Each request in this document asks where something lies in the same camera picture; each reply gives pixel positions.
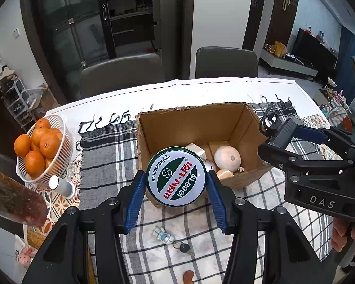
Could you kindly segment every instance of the dining chair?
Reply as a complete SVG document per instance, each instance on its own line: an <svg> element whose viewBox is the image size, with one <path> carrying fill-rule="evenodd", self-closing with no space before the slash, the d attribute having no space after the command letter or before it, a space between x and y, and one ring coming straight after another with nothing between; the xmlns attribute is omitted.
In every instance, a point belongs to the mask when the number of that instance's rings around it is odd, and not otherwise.
<svg viewBox="0 0 355 284"><path fill-rule="evenodd" d="M80 94L87 98L145 84L165 82L160 57L155 53L114 58L83 69Z"/></svg>
<svg viewBox="0 0 355 284"><path fill-rule="evenodd" d="M258 58L246 49L201 47L196 52L195 77L258 77Z"/></svg>

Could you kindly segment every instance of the curtain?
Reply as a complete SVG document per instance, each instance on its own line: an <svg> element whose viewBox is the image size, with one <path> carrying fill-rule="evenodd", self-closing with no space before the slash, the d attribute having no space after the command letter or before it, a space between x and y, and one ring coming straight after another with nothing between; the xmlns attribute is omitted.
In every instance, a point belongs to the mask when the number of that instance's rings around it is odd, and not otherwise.
<svg viewBox="0 0 355 284"><path fill-rule="evenodd" d="M342 95L345 96L348 104L355 97L355 72L351 60L352 56L355 56L355 35L342 26L339 56L335 67L337 74L334 78L337 86L334 90L338 92L343 90Z"/></svg>

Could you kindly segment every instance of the round tin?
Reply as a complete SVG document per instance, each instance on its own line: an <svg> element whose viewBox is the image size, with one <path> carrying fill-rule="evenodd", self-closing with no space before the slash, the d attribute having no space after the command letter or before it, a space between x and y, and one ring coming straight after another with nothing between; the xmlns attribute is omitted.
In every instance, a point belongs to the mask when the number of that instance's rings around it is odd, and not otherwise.
<svg viewBox="0 0 355 284"><path fill-rule="evenodd" d="M160 203L181 207L194 202L203 192L206 169L203 161L184 147L169 147L150 160L147 188Z"/></svg>

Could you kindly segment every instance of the wall switch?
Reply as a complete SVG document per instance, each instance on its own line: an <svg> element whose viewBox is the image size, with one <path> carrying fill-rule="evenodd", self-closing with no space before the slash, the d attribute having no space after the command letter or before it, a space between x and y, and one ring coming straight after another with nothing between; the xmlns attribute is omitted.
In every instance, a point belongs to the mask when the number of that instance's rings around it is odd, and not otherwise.
<svg viewBox="0 0 355 284"><path fill-rule="evenodd" d="M14 31L13 31L13 37L16 39L17 37L19 37L20 35L20 32L18 31L18 28L16 28Z"/></svg>

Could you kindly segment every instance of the cardboard box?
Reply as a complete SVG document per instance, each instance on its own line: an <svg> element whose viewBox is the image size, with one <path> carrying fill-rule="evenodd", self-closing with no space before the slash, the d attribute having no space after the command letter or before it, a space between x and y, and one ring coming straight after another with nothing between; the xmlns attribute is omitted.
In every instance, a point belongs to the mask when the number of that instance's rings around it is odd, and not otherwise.
<svg viewBox="0 0 355 284"><path fill-rule="evenodd" d="M259 158L258 146L267 138L259 131L259 118L245 103L150 111L139 113L136 122L139 169L146 170L160 150L190 143L203 148L210 160L222 145L230 145L239 152L245 172L235 172L234 177L222 180L223 185L233 189L250 185L272 168Z"/></svg>

